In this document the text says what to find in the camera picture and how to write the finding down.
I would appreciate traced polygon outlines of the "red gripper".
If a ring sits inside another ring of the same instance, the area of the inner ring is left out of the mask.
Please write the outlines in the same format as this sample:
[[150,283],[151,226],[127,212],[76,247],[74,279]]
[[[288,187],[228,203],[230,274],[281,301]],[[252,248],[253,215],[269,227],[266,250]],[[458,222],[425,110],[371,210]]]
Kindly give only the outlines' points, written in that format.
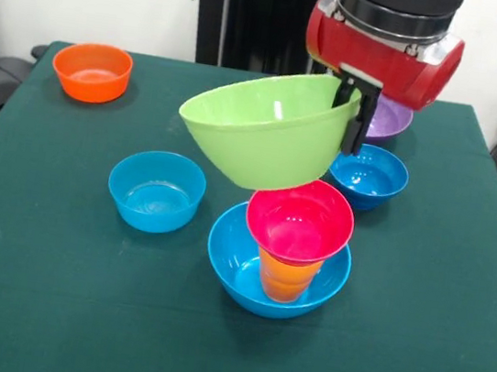
[[[342,154],[359,153],[381,91],[415,111],[440,95],[466,47],[449,33],[460,7],[456,0],[317,0],[306,29],[307,52],[333,71],[358,73],[381,87],[360,92]],[[351,77],[341,77],[333,108],[348,102],[354,85]]]

